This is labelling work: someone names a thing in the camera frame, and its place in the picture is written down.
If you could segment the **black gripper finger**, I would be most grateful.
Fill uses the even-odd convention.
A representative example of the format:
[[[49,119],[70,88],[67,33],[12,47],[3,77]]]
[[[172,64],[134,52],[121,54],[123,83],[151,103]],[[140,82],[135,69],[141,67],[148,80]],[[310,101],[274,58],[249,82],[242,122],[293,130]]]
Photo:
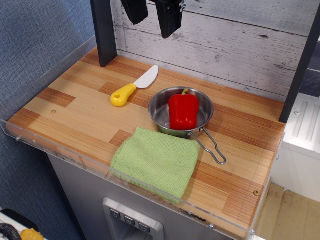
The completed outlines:
[[[121,3],[133,25],[141,23],[149,15],[145,0],[121,0]]]
[[[155,2],[161,35],[169,38],[182,25],[185,0],[157,0]]]

